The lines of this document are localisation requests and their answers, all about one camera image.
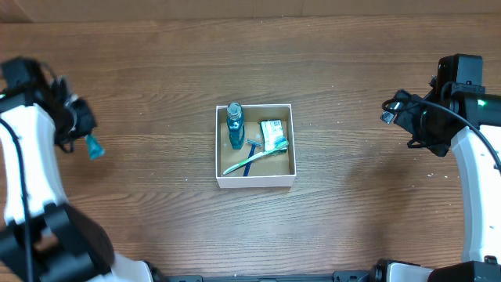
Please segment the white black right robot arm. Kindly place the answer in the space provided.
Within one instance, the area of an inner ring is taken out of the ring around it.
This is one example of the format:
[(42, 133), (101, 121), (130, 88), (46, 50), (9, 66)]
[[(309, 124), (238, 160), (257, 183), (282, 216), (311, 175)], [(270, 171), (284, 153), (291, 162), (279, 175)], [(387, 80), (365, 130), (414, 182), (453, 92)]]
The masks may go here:
[(430, 269), (381, 259), (369, 281), (498, 281), (500, 279), (500, 98), (482, 84), (481, 56), (438, 61), (426, 96), (398, 90), (381, 120), (411, 134), (410, 149), (452, 152), (460, 173), (465, 236), (461, 261)]

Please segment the green white toothbrush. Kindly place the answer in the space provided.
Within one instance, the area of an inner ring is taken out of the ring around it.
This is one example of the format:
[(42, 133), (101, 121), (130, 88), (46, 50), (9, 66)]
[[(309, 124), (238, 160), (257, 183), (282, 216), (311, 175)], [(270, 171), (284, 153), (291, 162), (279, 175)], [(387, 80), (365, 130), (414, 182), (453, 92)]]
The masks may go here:
[(255, 161), (261, 157), (268, 156), (271, 154), (277, 154), (280, 150), (287, 149), (288, 146), (289, 146), (288, 140), (285, 138), (281, 138), (275, 142), (275, 146), (271, 150), (259, 152), (255, 155), (249, 157), (248, 159), (241, 161), (240, 163), (235, 164), (235, 165), (227, 168), (222, 174), (228, 175), (229, 173), (234, 172), (235, 170), (237, 170), (243, 166), (246, 166), (248, 163), (251, 163), (252, 161)]

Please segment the green white soap packet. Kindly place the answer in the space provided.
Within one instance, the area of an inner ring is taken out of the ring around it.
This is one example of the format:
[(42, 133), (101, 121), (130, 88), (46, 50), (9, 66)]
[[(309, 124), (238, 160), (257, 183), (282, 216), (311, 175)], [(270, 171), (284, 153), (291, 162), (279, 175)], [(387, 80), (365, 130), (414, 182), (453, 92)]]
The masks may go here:
[(265, 151), (275, 149), (281, 142), (287, 140), (281, 120), (261, 121), (259, 125)]

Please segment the blue mouthwash bottle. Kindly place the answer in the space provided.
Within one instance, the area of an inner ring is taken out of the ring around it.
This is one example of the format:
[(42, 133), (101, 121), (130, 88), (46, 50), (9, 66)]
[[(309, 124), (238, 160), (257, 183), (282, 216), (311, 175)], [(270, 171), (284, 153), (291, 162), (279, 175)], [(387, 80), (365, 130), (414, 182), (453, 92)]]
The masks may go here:
[(227, 107), (226, 124), (229, 130), (229, 141), (234, 150), (243, 146), (245, 129), (243, 108), (239, 103), (231, 102)]

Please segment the blue disposable razor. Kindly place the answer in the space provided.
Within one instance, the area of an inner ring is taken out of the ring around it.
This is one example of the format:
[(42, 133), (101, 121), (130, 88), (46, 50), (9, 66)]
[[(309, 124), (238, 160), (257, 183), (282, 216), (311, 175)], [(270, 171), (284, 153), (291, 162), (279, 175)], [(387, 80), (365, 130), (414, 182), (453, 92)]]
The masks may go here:
[[(247, 139), (246, 144), (251, 146), (250, 153), (248, 154), (248, 157), (251, 158), (254, 156), (254, 153), (257, 148), (262, 148), (263, 143), (259, 142), (254, 139)], [(249, 175), (250, 169), (251, 169), (252, 162), (250, 161), (249, 163), (245, 164), (245, 169), (243, 171), (243, 177), (247, 177)]]

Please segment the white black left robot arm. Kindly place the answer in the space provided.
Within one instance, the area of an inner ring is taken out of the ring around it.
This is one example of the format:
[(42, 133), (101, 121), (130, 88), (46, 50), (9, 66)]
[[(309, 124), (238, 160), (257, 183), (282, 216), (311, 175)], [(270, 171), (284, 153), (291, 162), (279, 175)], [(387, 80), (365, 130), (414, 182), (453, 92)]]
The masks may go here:
[(35, 59), (7, 60), (1, 74), (3, 264), (23, 281), (163, 281), (150, 263), (118, 254), (105, 230), (68, 202), (55, 149), (70, 154), (83, 139), (91, 159), (104, 154), (87, 102)]

